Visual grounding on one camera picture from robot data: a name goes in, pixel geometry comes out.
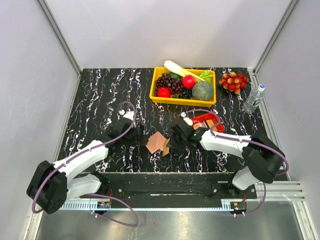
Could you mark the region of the dark blueberry bunch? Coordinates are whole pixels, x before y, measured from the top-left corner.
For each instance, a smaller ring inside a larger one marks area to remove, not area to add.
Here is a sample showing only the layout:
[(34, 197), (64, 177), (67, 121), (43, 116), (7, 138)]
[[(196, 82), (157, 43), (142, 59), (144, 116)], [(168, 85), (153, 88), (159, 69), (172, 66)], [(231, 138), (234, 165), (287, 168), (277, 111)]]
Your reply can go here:
[(192, 90), (191, 89), (183, 90), (181, 93), (173, 94), (171, 97), (175, 98), (175, 99), (187, 99), (187, 100), (190, 100), (192, 98)]

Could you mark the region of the red apple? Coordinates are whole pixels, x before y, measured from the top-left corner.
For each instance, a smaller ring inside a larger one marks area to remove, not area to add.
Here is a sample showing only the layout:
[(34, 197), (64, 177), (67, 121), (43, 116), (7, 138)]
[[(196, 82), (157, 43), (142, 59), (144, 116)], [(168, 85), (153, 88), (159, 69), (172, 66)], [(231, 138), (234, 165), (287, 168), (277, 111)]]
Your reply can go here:
[(190, 90), (192, 89), (196, 84), (196, 79), (192, 75), (186, 75), (182, 78), (182, 85), (184, 88)]

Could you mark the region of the clear water bottle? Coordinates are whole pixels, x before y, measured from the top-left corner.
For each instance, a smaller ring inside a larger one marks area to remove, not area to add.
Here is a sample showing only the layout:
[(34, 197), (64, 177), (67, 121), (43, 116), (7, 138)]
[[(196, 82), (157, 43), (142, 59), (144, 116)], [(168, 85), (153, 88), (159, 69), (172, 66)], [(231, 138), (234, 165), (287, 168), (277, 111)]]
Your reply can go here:
[(260, 102), (266, 95), (266, 86), (264, 84), (260, 84), (257, 87), (254, 87), (250, 94), (248, 95), (245, 103), (242, 106), (242, 109), (248, 113), (252, 114), (256, 108), (259, 106)]

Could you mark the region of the red plastic bin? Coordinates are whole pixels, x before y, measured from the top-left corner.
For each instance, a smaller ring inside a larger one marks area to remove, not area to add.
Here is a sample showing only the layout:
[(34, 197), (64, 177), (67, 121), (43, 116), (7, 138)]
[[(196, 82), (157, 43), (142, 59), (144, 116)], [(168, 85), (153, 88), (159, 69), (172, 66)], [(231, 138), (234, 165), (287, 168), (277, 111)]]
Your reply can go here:
[(196, 117), (193, 117), (192, 119), (193, 128), (196, 130), (198, 128), (206, 128), (210, 129), (212, 126), (214, 126), (213, 130), (218, 133), (223, 133), (225, 131), (224, 126), (222, 123), (218, 123), (218, 118), (211, 113), (205, 113)]

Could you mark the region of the pink leather card holder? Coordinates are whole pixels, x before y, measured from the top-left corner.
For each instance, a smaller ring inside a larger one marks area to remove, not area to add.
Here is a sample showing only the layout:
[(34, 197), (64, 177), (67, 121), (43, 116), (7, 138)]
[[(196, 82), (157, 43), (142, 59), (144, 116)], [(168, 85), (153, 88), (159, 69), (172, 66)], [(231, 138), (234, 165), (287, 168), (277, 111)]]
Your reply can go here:
[(157, 131), (148, 138), (148, 142), (145, 147), (151, 154), (154, 154), (164, 146), (166, 141), (167, 139), (159, 131)]

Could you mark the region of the red tomato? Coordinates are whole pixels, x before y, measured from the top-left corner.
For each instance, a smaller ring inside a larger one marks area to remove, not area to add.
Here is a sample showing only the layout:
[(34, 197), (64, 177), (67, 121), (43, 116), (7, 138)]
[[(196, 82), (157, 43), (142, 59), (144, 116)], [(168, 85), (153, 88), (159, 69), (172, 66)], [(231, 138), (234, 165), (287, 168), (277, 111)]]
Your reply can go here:
[(157, 90), (157, 97), (160, 98), (170, 98), (171, 97), (171, 90), (168, 87), (160, 87)]

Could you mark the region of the purple grape bunch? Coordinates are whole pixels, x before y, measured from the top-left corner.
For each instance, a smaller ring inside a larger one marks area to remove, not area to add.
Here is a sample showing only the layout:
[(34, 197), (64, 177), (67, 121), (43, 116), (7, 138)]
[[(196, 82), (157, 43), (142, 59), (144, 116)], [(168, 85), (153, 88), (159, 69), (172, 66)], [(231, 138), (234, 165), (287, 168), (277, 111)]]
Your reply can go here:
[(182, 84), (182, 77), (174, 80), (170, 78), (169, 73), (163, 73), (160, 77), (155, 80), (154, 96), (157, 97), (157, 91), (161, 87), (167, 87), (171, 91), (171, 95), (180, 94), (185, 90)]

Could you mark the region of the white leek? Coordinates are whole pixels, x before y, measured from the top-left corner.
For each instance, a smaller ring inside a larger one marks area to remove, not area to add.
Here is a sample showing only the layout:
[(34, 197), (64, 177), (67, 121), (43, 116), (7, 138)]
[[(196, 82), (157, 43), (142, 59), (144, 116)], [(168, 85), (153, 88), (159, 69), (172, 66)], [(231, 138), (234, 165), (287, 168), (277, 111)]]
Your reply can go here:
[(197, 82), (200, 82), (200, 81), (204, 81), (203, 78), (201, 78), (200, 76), (198, 75), (195, 75), (194, 73), (186, 70), (185, 68), (179, 66), (178, 64), (174, 63), (173, 61), (171, 60), (166, 60), (164, 62), (164, 67), (169, 70), (170, 72), (172, 73), (175, 73), (181, 77), (185, 77), (185, 76), (193, 76)]

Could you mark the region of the yellow plastic tray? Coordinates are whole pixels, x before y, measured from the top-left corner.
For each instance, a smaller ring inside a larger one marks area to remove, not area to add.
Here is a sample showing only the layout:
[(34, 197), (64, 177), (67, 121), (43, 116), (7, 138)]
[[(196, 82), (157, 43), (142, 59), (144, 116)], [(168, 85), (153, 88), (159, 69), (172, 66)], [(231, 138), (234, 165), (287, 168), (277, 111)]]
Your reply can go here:
[(210, 70), (210, 74), (212, 75), (212, 88), (213, 88), (213, 96), (208, 101), (197, 100), (194, 97), (190, 99), (183, 99), (183, 98), (172, 98), (172, 97), (158, 97), (154, 95), (155, 87), (156, 87), (156, 80), (162, 76), (164, 73), (168, 73), (164, 66), (157, 66), (154, 68), (153, 77), (151, 80), (151, 87), (149, 98), (154, 103), (161, 103), (161, 104), (173, 104), (173, 105), (186, 105), (186, 106), (196, 106), (196, 107), (211, 107), (217, 102), (217, 91), (216, 91), (216, 73), (213, 70)]

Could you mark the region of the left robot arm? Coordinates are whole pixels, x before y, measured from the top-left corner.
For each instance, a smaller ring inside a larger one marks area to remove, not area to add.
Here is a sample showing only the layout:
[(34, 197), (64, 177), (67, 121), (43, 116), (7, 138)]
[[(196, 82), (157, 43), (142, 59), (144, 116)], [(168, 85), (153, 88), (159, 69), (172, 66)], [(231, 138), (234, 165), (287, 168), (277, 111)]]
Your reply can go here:
[(100, 134), (89, 145), (55, 163), (41, 162), (27, 187), (32, 199), (32, 211), (53, 214), (70, 199), (94, 194), (107, 195), (109, 180), (97, 171), (83, 177), (79, 174), (95, 163), (111, 156), (121, 145), (145, 146), (146, 127), (136, 123), (133, 111), (125, 112), (109, 130)]

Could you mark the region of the gold credit card in bin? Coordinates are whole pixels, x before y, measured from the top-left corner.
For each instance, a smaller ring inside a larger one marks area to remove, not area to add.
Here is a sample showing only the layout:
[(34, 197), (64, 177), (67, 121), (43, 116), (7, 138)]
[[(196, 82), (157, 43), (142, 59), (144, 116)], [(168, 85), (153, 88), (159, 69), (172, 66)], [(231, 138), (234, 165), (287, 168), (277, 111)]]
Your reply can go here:
[(206, 129), (210, 129), (212, 126), (214, 125), (214, 122), (211, 119), (199, 122), (199, 121), (195, 121), (193, 123), (193, 128), (195, 130), (197, 130), (198, 128), (206, 128)]

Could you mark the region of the gold striped credit card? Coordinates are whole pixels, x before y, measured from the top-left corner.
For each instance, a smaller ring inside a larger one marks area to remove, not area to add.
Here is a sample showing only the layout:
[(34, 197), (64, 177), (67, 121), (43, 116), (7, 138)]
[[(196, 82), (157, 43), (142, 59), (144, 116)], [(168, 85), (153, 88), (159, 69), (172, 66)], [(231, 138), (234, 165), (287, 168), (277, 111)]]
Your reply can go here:
[(169, 153), (170, 150), (170, 146), (169, 146), (169, 142), (170, 142), (170, 138), (168, 138), (163, 145), (163, 149), (162, 149), (162, 156), (166, 156)]

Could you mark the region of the green lettuce leaf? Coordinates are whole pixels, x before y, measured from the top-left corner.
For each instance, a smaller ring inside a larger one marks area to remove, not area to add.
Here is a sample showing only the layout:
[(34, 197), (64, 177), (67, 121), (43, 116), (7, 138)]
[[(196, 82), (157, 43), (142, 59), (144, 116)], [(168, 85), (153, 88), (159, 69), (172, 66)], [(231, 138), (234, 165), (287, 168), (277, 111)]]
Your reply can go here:
[(199, 77), (211, 84), (213, 82), (213, 76), (212, 71), (210, 69), (206, 69)]

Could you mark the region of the red lychee bunch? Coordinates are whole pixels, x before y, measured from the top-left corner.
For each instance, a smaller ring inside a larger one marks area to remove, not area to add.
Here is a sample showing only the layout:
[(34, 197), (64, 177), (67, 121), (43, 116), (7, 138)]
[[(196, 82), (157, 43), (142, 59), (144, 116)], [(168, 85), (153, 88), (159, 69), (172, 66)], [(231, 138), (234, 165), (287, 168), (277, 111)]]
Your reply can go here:
[(218, 83), (225, 89), (239, 95), (245, 90), (249, 82), (249, 78), (241, 72), (224, 73)]

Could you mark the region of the green cantaloupe melon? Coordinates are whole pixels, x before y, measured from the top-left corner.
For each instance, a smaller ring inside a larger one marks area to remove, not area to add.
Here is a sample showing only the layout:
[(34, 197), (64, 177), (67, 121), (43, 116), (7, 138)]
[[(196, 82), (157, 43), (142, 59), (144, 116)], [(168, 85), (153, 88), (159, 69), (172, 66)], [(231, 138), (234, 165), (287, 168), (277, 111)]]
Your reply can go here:
[(192, 96), (199, 101), (209, 101), (214, 96), (214, 88), (207, 81), (197, 82), (192, 88)]

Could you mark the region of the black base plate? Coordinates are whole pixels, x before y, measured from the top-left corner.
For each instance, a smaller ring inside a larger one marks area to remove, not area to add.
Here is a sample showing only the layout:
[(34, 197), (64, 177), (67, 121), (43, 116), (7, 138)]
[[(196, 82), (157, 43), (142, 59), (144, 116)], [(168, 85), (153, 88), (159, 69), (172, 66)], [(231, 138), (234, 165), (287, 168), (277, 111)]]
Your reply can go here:
[(233, 173), (191, 172), (191, 173), (99, 173), (102, 182), (97, 190), (90, 187), (86, 194), (108, 194), (125, 198), (137, 196), (191, 196), (213, 199), (247, 199), (257, 198), (256, 188), (250, 185), (239, 190), (232, 185)]

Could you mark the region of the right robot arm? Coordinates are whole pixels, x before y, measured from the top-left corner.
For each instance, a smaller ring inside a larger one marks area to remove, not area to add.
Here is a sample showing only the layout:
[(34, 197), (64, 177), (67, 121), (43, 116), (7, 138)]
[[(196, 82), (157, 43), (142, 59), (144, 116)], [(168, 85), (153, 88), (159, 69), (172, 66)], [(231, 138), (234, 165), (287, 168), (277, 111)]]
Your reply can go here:
[(265, 135), (231, 135), (214, 131), (221, 121), (218, 119), (211, 128), (194, 129), (189, 112), (182, 112), (171, 125), (169, 146), (172, 149), (188, 148), (218, 151), (243, 159), (246, 167), (237, 171), (227, 186), (228, 194), (239, 198), (246, 189), (258, 182), (271, 184), (276, 176), (289, 170), (285, 154)]

